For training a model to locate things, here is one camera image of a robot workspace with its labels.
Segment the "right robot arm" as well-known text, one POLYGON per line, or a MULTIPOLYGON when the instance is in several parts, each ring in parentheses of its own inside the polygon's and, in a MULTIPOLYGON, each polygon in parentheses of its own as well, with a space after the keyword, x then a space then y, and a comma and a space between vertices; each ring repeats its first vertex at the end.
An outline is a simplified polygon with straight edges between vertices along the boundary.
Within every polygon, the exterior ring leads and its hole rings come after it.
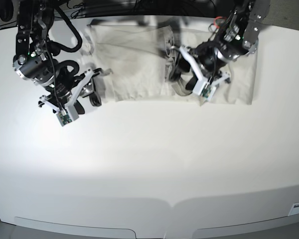
POLYGON ((63 3, 62 0, 20 1, 12 66, 23 80, 32 81, 49 93, 48 96, 40 97, 39 107, 49 106, 62 120, 74 121, 75 117, 85 113, 78 101, 79 97, 88 97, 94 107, 102 105, 94 78, 103 70, 88 69, 79 74, 80 67, 76 61, 56 60, 55 57, 60 52, 75 53, 83 44, 80 33, 60 8, 63 3), (75 46, 68 47, 49 38, 55 12, 60 15, 76 38, 75 46))

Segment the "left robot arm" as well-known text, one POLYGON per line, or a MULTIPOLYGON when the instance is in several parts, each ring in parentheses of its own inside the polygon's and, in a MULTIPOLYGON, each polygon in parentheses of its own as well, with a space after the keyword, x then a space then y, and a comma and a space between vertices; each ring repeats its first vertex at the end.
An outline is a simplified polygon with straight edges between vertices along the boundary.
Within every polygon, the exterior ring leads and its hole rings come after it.
POLYGON ((258 35, 270 4, 269 0, 236 0, 230 15, 223 18, 207 41, 195 48, 170 46, 175 56, 167 65, 167 80, 180 82, 183 73, 192 72, 184 89, 205 99, 212 98, 221 84, 231 83, 231 76, 223 67, 257 50, 258 35))

